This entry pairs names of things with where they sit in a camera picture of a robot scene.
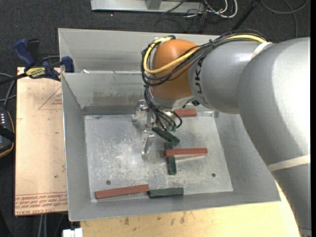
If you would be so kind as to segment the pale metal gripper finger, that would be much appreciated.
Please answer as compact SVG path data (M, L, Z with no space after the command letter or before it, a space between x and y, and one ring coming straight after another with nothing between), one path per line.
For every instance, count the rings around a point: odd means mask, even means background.
M145 155L149 152L150 147L155 139L154 132L151 129L142 131L141 141L142 141L142 154Z
M132 122L137 122L142 119L148 112L148 106L145 99L140 99L136 105L135 112L131 117Z

